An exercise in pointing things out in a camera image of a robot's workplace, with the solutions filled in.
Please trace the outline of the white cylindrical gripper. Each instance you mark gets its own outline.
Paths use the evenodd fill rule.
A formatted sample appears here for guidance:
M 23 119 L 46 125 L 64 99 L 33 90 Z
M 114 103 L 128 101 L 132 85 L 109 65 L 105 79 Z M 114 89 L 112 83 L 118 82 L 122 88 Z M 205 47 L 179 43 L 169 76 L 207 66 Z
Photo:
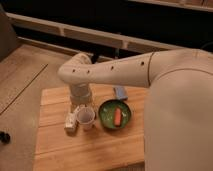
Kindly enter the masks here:
M 88 84 L 70 85 L 70 100 L 73 107 L 88 105 L 92 102 L 92 91 Z

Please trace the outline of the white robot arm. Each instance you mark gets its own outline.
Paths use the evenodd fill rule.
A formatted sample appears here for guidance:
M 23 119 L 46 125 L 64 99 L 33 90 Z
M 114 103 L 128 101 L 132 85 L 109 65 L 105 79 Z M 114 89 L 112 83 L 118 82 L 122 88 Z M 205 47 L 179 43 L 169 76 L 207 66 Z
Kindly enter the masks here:
M 96 64 L 79 53 L 58 75 L 80 103 L 90 83 L 147 87 L 145 170 L 213 171 L 213 53 L 186 48 Z

